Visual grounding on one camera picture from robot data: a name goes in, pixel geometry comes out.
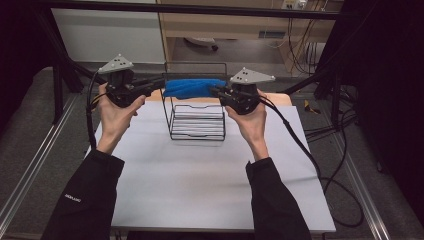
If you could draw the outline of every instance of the wire frame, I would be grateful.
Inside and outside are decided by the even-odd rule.
[[[165,67],[165,81],[227,78],[225,63],[167,62]],[[219,103],[187,103],[163,94],[162,103],[172,140],[225,140],[225,112]]]

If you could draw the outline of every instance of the black jacket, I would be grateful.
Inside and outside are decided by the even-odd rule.
[[[124,161],[91,151],[65,187],[41,239],[109,239],[123,167]],[[249,162],[246,172],[252,187],[255,238],[311,239],[296,200],[281,182],[272,159]]]

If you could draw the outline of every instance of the equipment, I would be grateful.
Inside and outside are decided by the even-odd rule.
[[[230,79],[231,86],[215,86],[212,96],[219,98],[222,106],[230,106],[239,115],[251,113],[260,103],[256,83],[274,81],[274,76],[243,68]]]
[[[86,116],[88,136],[92,149],[97,147],[97,143],[94,136],[91,113],[96,108],[97,103],[102,96],[98,95],[93,99],[93,101],[91,101],[91,93],[97,74],[107,74],[106,95],[114,104],[121,108],[128,107],[141,95],[150,97],[154,90],[165,87],[165,79],[162,75],[142,78],[139,80],[135,79],[134,72],[130,70],[133,66],[134,65],[130,61],[119,54],[105,66],[100,68],[91,79],[87,94]]]

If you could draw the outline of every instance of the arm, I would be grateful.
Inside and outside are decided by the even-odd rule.
[[[266,111],[261,103],[247,115],[238,115],[226,107],[252,150],[254,163],[248,163],[246,173],[252,189],[252,212],[257,240],[311,239],[296,200],[281,181],[269,157],[264,137]]]
[[[105,86],[99,87],[100,94]],[[144,104],[145,96],[127,108],[100,98],[102,137],[69,180],[59,197],[41,239],[109,239],[116,202],[116,186],[124,161],[111,156],[132,116]]]

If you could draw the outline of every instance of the white table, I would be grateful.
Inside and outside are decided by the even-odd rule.
[[[296,108],[279,109],[307,146]],[[312,163],[278,115],[267,111],[266,140],[282,181],[296,198],[311,233],[334,232]],[[138,113],[114,151],[126,163],[118,183],[112,226],[155,231],[252,231],[245,165],[253,156],[237,124],[226,117],[223,142],[171,140],[161,102],[148,101]]]

